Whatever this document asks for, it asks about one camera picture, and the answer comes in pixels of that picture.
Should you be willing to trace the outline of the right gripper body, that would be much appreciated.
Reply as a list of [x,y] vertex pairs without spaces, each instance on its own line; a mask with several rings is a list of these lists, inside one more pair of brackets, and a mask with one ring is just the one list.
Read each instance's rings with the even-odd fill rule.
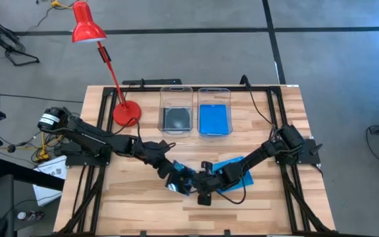
[[221,174],[209,174],[205,171],[197,172],[192,176],[192,186],[198,194],[197,204],[210,206],[211,194],[227,185],[225,177]]

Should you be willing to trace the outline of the black power strip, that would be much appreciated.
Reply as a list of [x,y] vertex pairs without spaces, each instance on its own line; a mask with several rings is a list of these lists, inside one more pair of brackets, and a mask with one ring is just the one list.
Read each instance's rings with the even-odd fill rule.
[[182,85],[181,79],[144,79],[123,80],[123,85]]

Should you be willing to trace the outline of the white papers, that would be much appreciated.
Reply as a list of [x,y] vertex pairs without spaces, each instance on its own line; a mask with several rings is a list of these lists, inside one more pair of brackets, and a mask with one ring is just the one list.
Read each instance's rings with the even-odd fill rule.
[[[38,167],[34,170],[38,172],[44,172],[45,174],[50,174],[51,176],[65,180],[67,175],[66,156],[62,155],[53,160],[42,163],[38,165]],[[47,205],[48,203],[54,201],[56,198],[61,197],[62,194],[62,192],[58,190],[44,188],[35,184],[32,186],[39,207]]]

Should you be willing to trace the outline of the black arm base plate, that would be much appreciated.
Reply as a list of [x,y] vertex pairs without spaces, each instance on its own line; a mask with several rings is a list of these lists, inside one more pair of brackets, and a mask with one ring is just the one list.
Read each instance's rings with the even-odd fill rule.
[[292,156],[284,156],[283,154],[275,156],[276,163],[283,165],[317,165],[320,164],[319,149],[323,144],[316,144],[314,139],[306,139],[303,147],[298,153]]
[[101,148],[94,155],[74,142],[56,145],[54,154],[56,156],[65,155],[65,165],[69,167],[84,165],[105,166],[111,160],[111,151],[108,148]]

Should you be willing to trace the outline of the red desk lamp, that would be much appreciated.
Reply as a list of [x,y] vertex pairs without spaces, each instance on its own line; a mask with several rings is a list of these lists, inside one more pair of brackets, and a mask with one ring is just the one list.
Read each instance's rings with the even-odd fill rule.
[[120,126],[125,127],[137,124],[141,118],[141,108],[136,102],[126,100],[121,91],[121,87],[111,65],[111,58],[101,43],[107,38],[105,31],[94,22],[90,7],[86,2],[75,2],[72,6],[72,10],[76,20],[76,25],[72,31],[72,43],[97,43],[98,52],[111,73],[118,98],[118,104],[114,107],[112,112],[114,121]]

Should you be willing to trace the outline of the black aluminium table frame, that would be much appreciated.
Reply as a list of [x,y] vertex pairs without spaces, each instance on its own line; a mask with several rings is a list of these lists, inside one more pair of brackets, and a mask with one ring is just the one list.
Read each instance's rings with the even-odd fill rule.
[[[197,121],[188,137],[166,137],[158,130],[160,88],[131,87],[127,98],[137,102],[143,112],[140,120],[144,141],[176,142],[167,154],[195,170],[202,161],[212,163],[248,155],[268,138],[271,125],[255,110],[249,92],[231,92],[232,133],[223,140],[199,137]],[[88,86],[81,118],[97,125],[101,100],[107,86]],[[306,138],[312,138],[300,88],[297,85],[278,86],[286,112],[285,123],[293,124]],[[277,92],[272,93],[276,122],[281,126]],[[330,229],[335,229],[332,212],[321,173],[311,165],[297,166],[305,201],[315,215]],[[66,226],[72,217],[81,167],[68,170],[53,231]],[[288,205],[281,178],[281,169],[274,158],[251,169],[253,185],[247,187],[246,199],[234,205],[213,194],[211,206],[197,204],[197,195],[184,196],[168,190],[149,165],[115,154],[105,171],[101,190],[96,235],[135,235],[145,230],[147,235],[163,234],[288,234],[291,232]]]

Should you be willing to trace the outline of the black jewel case clear lid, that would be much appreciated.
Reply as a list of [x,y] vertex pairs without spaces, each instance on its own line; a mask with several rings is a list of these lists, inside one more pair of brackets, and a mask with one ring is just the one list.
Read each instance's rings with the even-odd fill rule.
[[186,185],[193,185],[193,183],[185,183],[185,177],[195,174],[195,171],[181,163],[179,164],[180,170],[168,175],[165,186],[171,191],[188,196],[190,194],[186,192]]
[[191,126],[192,119],[189,107],[167,107],[163,109],[162,131],[190,131]]

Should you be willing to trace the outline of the clear plastic bin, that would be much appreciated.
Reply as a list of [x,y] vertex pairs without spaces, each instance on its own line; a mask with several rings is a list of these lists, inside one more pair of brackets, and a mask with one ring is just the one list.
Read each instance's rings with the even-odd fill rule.
[[[225,104],[228,116],[229,134],[227,135],[204,135],[199,132],[199,107],[201,104]],[[200,88],[197,92],[197,130],[199,136],[205,140],[223,140],[228,137],[232,131],[232,110],[231,110],[231,91],[226,88]]]
[[[167,107],[189,107],[192,126],[190,131],[167,132],[161,130],[163,109]],[[157,128],[167,137],[188,137],[193,129],[193,89],[190,86],[165,86],[160,90],[159,120]]]

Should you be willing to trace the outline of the black metal stand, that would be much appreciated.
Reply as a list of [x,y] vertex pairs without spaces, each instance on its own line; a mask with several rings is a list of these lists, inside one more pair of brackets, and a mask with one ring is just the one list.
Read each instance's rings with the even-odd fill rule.
[[[14,66],[25,66],[33,63],[40,63],[40,60],[30,54],[26,53],[25,46],[20,42],[17,35],[5,28],[0,24],[0,46],[5,49],[5,57],[14,65]],[[32,61],[26,61],[23,63],[16,63],[12,58],[12,55],[16,56],[25,56],[32,58]]]

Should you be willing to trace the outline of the small white round tin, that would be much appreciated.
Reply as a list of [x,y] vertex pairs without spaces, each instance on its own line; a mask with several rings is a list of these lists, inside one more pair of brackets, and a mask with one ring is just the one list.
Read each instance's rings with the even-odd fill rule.
[[18,213],[17,219],[20,221],[40,221],[44,215],[41,211],[21,211]]

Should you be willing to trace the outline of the blue jewel case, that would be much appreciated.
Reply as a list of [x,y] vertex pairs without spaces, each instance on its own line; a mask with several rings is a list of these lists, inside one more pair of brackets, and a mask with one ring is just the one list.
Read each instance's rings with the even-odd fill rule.
[[199,107],[199,132],[204,135],[229,134],[225,104],[201,104]]
[[[213,169],[212,171],[215,172],[217,171],[218,169],[220,169],[221,167],[227,165],[228,163],[235,163],[235,162],[239,162],[243,159],[243,157],[236,157],[236,158],[233,158],[233,159],[229,159],[227,161],[222,161],[222,162],[219,162],[219,163],[214,163],[213,164]],[[236,184],[235,186],[227,189],[227,190],[222,190],[220,189],[219,192],[220,193],[226,193],[226,192],[230,192],[232,190],[238,190],[238,189],[242,189],[244,186],[250,186],[254,183],[253,181],[253,178],[251,176],[251,173],[249,171],[246,172],[246,174],[244,175],[243,177],[243,180],[242,181],[239,181],[238,184]]]

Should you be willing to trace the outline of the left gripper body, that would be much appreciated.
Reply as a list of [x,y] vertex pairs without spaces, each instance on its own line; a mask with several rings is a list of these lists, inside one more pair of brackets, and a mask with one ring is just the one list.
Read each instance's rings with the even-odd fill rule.
[[153,168],[159,171],[167,171],[170,168],[170,161],[166,158],[165,154],[170,150],[169,146],[160,148],[145,148],[144,163],[151,165]]

